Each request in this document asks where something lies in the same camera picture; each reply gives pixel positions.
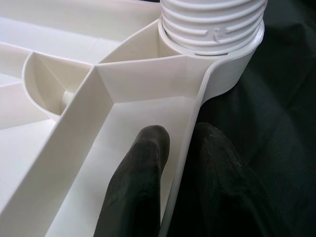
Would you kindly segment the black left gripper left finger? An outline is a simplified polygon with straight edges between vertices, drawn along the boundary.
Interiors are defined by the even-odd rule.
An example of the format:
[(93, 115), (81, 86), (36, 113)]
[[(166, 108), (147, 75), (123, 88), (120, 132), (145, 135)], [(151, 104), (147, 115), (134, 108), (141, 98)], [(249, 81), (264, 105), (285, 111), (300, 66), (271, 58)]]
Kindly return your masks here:
[(160, 179), (170, 137), (160, 125), (140, 130), (110, 179), (95, 228), (97, 237), (156, 237)]

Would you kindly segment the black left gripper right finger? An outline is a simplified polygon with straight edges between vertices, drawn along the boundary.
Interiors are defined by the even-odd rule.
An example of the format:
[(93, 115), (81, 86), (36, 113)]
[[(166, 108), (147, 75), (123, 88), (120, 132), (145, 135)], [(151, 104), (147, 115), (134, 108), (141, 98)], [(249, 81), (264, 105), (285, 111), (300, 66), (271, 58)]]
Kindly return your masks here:
[(284, 225), (231, 141), (209, 123), (195, 125), (175, 209), (175, 237), (281, 237)]

